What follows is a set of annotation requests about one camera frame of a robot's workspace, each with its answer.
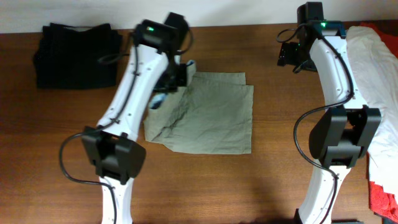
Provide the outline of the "khaki shorts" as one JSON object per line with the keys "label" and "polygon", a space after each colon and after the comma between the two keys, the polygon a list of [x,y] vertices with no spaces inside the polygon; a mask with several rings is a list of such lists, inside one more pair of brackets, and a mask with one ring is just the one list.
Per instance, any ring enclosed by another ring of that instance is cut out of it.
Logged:
{"label": "khaki shorts", "polygon": [[199,72],[190,60],[187,75],[187,86],[151,100],[146,141],[187,154],[251,153],[254,87],[246,74]]}

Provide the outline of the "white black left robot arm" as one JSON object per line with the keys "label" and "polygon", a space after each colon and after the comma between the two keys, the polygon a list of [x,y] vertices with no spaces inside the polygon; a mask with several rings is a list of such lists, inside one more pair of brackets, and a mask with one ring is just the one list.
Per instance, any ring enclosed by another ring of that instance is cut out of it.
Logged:
{"label": "white black left robot arm", "polygon": [[141,119],[153,93],[175,93],[188,83],[180,57],[190,34],[185,18],[173,12],[163,23],[146,19],[138,24],[111,104],[96,127],[84,128],[83,147],[102,187],[102,223],[132,223],[132,186],[146,158],[136,142]]}

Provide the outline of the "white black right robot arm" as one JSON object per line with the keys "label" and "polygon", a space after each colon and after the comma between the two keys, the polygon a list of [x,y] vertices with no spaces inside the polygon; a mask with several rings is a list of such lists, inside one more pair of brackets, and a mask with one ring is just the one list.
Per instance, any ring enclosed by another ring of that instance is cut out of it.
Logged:
{"label": "white black right robot arm", "polygon": [[331,213],[340,187],[363,158],[381,123],[381,112],[370,108],[358,90],[348,60],[346,31],[341,21],[328,21],[321,2],[306,2],[297,8],[297,28],[280,48],[277,64],[294,66],[293,72],[317,72],[324,106],[301,115],[294,124],[293,138],[299,145],[299,124],[307,116],[323,112],[310,131],[313,166],[307,194],[296,209],[294,223],[331,223]]}

